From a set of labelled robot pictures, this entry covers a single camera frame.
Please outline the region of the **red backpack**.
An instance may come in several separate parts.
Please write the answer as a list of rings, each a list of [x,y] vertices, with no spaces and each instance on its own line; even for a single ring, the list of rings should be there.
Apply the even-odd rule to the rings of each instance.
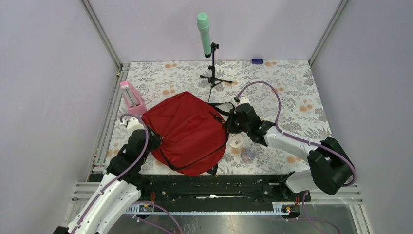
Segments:
[[[224,128],[229,111],[220,106],[182,92],[146,111],[142,121],[161,138],[154,158],[187,176],[216,175],[229,138]]]

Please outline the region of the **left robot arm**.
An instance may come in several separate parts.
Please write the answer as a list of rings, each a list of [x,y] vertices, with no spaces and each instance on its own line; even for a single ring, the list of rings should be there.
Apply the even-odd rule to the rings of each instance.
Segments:
[[[58,226],[56,234],[106,234],[134,202],[149,198],[150,185],[139,178],[138,172],[144,155],[150,147],[159,145],[160,137],[143,125],[129,139],[111,160],[86,205],[66,226]]]

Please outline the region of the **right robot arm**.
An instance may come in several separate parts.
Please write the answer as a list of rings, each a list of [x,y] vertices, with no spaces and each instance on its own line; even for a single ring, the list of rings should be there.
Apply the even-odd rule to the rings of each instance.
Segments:
[[[230,109],[225,129],[231,134],[244,132],[257,144],[281,149],[308,163],[308,170],[290,172],[279,182],[284,200],[291,201],[312,189],[335,195],[355,181],[355,167],[337,140],[316,140],[284,131],[273,122],[260,120],[249,103]]]

